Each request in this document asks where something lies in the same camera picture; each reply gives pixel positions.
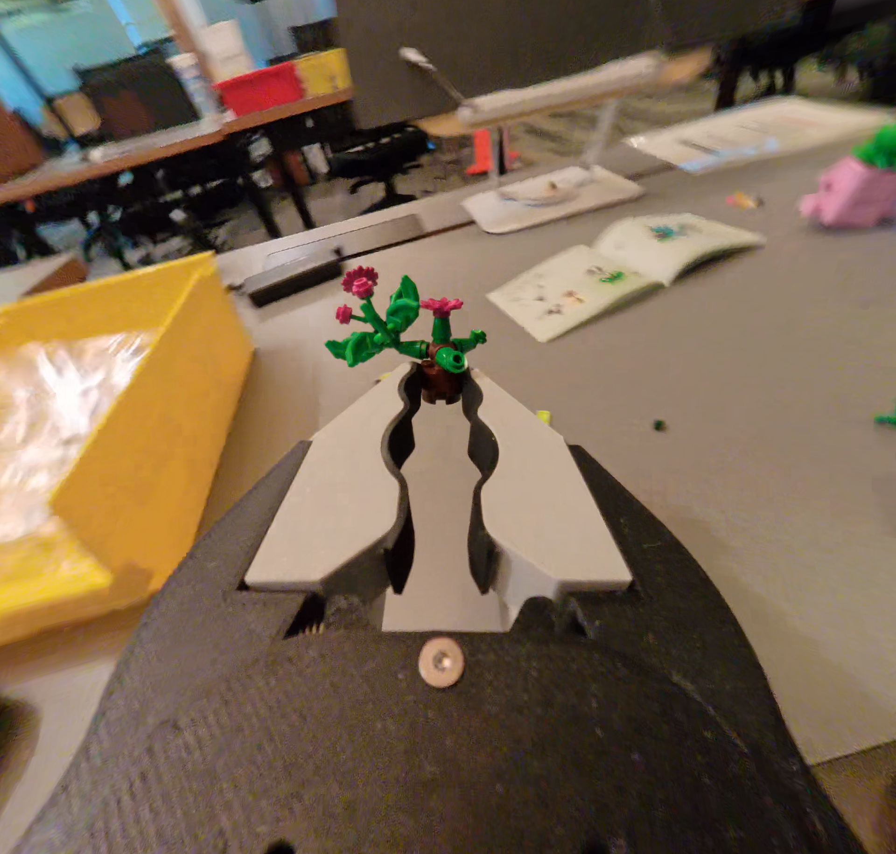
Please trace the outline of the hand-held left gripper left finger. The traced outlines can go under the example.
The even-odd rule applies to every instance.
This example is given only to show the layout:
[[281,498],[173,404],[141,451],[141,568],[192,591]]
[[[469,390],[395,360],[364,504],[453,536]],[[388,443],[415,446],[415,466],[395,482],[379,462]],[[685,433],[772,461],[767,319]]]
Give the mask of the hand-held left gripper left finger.
[[312,438],[244,577],[252,591],[403,593],[415,531],[402,468],[417,364],[403,363]]

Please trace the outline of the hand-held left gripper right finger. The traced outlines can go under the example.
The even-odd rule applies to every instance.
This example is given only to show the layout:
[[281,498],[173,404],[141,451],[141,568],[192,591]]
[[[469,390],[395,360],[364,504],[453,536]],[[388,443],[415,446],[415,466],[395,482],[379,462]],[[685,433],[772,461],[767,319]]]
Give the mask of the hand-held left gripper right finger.
[[533,599],[627,590],[633,574],[561,434],[479,369],[464,383],[462,411],[479,472],[469,570],[502,619]]

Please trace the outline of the toy brick pink flower plant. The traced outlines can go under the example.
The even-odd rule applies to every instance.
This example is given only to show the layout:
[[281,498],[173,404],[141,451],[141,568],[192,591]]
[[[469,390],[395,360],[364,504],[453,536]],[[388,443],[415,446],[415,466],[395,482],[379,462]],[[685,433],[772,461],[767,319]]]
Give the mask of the toy brick pink flower plant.
[[360,323],[365,331],[354,331],[342,340],[329,340],[326,348],[335,359],[354,368],[385,351],[394,351],[414,362],[420,376],[420,397],[428,404],[452,405],[462,398],[469,370],[468,354],[487,344],[487,333],[472,329],[465,336],[453,333],[453,315],[463,301],[420,297],[415,282],[400,279],[384,313],[374,304],[379,275],[372,266],[355,266],[342,277],[342,290],[358,302],[335,311],[343,326]]

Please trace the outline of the large yellow plastic bin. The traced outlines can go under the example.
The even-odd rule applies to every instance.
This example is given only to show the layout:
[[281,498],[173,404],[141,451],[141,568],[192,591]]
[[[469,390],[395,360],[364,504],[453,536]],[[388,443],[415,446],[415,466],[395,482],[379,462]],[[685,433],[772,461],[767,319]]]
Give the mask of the large yellow plastic bin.
[[160,591],[192,547],[253,344],[212,252],[2,306],[2,347],[149,332],[147,354],[54,490],[84,580],[2,583],[6,646]]

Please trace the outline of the black flat device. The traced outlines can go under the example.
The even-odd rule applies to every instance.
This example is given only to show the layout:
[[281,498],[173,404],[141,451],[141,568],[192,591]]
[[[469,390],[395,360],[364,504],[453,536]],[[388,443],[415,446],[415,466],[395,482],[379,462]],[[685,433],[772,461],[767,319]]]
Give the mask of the black flat device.
[[341,272],[339,249],[292,248],[265,257],[263,267],[241,282],[238,291],[255,308],[285,300],[326,284]]

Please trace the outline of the open instruction booklet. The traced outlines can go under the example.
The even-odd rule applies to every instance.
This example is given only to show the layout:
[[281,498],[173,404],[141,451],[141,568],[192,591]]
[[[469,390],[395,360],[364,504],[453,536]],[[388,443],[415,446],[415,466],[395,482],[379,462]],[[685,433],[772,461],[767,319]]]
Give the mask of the open instruction booklet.
[[720,257],[763,247],[761,233],[690,213],[636,215],[611,223],[592,244],[550,257],[487,294],[540,343],[666,289]]

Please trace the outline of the white base board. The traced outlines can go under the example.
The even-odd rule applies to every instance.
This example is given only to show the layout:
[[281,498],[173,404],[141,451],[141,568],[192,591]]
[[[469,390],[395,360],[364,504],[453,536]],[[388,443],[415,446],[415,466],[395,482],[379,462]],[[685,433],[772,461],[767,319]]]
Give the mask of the white base board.
[[600,166],[570,166],[472,195],[462,207],[488,234],[521,232],[640,199],[644,187]]

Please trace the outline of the black office chair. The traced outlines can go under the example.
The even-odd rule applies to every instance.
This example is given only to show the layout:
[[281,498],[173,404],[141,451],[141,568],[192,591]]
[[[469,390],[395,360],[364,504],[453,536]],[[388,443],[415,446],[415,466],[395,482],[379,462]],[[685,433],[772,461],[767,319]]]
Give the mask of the black office chair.
[[395,180],[421,169],[420,160],[429,151],[430,139],[416,125],[396,123],[375,128],[359,133],[351,146],[330,154],[329,176],[348,182],[350,195],[371,184],[382,185],[383,196],[361,213],[370,215],[419,199],[419,196],[398,192]]

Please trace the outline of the wooden table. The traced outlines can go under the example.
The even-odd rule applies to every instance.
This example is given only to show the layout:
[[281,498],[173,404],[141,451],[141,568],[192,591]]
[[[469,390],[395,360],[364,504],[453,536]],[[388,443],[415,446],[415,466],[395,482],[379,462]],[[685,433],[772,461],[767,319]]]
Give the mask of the wooden table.
[[19,204],[86,181],[117,175],[176,155],[227,143],[237,134],[260,131],[279,121],[302,117],[337,104],[347,104],[352,97],[351,88],[342,89],[326,96],[302,99],[239,118],[196,121],[162,132],[108,143],[99,147],[99,156],[91,157],[87,151],[81,150],[51,158],[27,174],[3,184],[1,204]]

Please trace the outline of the long pale bar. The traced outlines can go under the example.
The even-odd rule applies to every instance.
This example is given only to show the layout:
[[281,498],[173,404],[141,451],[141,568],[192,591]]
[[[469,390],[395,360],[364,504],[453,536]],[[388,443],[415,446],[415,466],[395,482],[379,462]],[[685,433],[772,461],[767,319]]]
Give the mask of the long pale bar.
[[460,97],[448,87],[456,102],[454,110],[410,123],[431,136],[469,135],[538,114],[592,108],[642,92],[683,86],[706,71],[712,57],[710,46],[672,56],[648,52],[531,87],[473,98]]

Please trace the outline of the red plastic bin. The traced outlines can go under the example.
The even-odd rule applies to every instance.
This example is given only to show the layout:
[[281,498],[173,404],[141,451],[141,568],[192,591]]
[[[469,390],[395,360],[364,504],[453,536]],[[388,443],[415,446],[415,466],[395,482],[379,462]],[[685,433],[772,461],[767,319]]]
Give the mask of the red plastic bin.
[[305,97],[294,62],[281,62],[212,85],[222,106],[234,117],[267,111]]

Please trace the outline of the large printed paper sheet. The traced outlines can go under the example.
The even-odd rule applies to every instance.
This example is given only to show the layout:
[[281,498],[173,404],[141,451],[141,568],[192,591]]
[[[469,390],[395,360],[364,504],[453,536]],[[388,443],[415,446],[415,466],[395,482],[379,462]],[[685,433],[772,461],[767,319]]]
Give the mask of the large printed paper sheet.
[[697,175],[867,139],[891,123],[892,109],[798,96],[771,97],[643,132],[624,143]]

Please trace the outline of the black monitor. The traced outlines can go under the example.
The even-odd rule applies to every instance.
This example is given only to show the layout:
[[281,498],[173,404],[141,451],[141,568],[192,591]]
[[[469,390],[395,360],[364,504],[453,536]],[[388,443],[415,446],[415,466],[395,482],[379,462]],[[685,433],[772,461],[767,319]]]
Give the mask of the black monitor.
[[185,88],[158,49],[95,67],[73,68],[80,91],[96,109],[99,133],[123,141],[201,119]]

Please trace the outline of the white container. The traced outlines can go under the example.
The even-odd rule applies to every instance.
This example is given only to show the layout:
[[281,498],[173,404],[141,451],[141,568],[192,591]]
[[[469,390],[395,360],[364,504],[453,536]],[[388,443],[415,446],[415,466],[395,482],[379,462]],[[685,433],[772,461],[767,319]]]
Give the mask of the white container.
[[238,20],[206,25],[199,29],[197,36],[212,83],[222,83],[256,70]]

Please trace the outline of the dark partition panel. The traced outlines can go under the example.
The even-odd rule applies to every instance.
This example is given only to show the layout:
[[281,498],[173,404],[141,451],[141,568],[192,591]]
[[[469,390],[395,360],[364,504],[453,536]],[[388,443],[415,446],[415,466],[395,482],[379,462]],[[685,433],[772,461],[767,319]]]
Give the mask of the dark partition panel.
[[530,87],[657,51],[657,0],[335,0],[365,130],[457,102],[399,50],[416,49],[465,98]]

